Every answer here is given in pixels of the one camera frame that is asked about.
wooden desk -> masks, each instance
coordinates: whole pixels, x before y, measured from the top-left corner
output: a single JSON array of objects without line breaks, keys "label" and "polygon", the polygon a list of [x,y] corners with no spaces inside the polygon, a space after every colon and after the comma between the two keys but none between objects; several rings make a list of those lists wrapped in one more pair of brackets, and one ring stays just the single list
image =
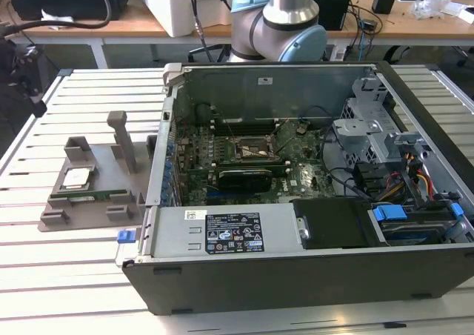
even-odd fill
[{"label": "wooden desk", "polygon": [[[474,4],[474,0],[452,0],[464,4]],[[358,5],[370,10],[373,0],[360,0]],[[6,1],[0,7],[0,20],[10,21]],[[384,29],[373,40],[373,44],[391,45],[474,45],[474,25],[459,18],[445,15],[442,19],[416,20],[407,11],[408,3],[395,2],[390,15],[380,15]],[[14,19],[20,22],[14,13]],[[230,43],[231,26],[217,25],[204,29],[208,44]],[[129,0],[129,4],[119,21],[112,21],[99,30],[63,29],[54,31],[47,27],[37,27],[27,31],[38,44],[88,44],[91,46],[99,68],[107,68],[104,44],[197,44],[196,34],[170,38],[163,27],[141,0]],[[328,44],[334,44],[333,59],[337,52],[345,50],[357,33],[356,21],[348,16],[341,31],[328,32]],[[27,42],[23,36],[15,37],[16,42]]]}]

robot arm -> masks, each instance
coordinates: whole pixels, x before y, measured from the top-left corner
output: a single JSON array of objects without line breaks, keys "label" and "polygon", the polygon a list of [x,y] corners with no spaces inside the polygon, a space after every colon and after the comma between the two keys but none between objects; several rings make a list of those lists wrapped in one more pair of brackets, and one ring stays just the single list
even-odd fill
[{"label": "robot arm", "polygon": [[321,59],[326,30],[313,0],[233,0],[230,62]]}]

barcode sticker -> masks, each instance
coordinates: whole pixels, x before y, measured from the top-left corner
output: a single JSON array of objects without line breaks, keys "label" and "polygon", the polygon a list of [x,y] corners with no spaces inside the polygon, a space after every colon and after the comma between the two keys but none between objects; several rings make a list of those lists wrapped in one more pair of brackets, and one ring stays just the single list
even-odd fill
[{"label": "barcode sticker", "polygon": [[258,85],[272,85],[273,77],[261,77],[258,79]]},{"label": "barcode sticker", "polygon": [[207,210],[185,210],[184,220],[205,220]]}]

plastic bag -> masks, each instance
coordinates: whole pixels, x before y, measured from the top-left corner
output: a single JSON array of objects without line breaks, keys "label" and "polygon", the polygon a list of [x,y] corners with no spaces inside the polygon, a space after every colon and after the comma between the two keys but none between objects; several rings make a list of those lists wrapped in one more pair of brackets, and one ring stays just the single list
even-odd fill
[{"label": "plastic bag", "polygon": [[450,0],[417,0],[410,6],[410,12],[419,20],[425,18],[432,18],[433,16],[442,17],[443,9]]}]

sticker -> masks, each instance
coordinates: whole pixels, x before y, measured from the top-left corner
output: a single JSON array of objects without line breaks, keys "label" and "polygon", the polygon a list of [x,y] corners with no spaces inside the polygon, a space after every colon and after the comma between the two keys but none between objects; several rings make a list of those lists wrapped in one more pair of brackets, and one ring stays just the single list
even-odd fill
[{"label": "sticker", "polygon": [[273,78],[272,77],[262,77],[258,79],[258,85],[272,85]]},{"label": "sticker", "polygon": [[185,210],[184,220],[204,220],[207,210]]},{"label": "sticker", "polygon": [[76,198],[68,198],[71,203],[80,203],[80,202],[94,202],[96,198],[93,196],[78,196]]},{"label": "sticker", "polygon": [[264,251],[259,213],[216,214],[205,218],[208,254]]}]

